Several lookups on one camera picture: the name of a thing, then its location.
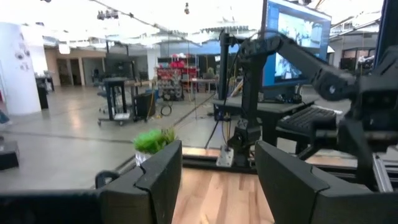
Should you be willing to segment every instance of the keyboard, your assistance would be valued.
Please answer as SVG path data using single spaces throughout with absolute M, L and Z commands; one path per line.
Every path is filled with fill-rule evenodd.
M 336 111 L 311 106 L 282 118 L 278 121 L 278 127 L 289 131 L 310 134 L 312 121 L 335 117 Z

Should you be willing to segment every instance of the white pot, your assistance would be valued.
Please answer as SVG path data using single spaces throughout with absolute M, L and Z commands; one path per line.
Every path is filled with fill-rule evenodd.
M 140 166 L 143 162 L 145 162 L 147 159 L 149 159 L 152 155 L 146 154 L 143 152 L 136 152 L 136 164 L 137 166 Z

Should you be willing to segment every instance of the potted plant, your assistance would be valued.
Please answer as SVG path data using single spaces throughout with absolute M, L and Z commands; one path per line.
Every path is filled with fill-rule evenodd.
M 134 140 L 137 166 L 176 139 L 174 128 L 154 129 L 138 135 Z

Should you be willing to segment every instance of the green plant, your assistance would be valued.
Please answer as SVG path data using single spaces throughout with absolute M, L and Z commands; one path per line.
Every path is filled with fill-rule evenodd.
M 138 135 L 134 140 L 134 146 L 139 152 L 153 155 L 174 140 L 176 140 L 174 128 L 154 129 Z

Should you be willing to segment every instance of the blue screen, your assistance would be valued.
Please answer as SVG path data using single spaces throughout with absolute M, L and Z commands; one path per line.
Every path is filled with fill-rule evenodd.
M 315 56 L 326 60 L 331 17 L 284 0 L 268 0 L 266 29 L 278 30 Z M 265 37 L 275 34 L 266 33 Z M 306 78 L 279 54 L 264 66 L 263 86 L 296 85 Z

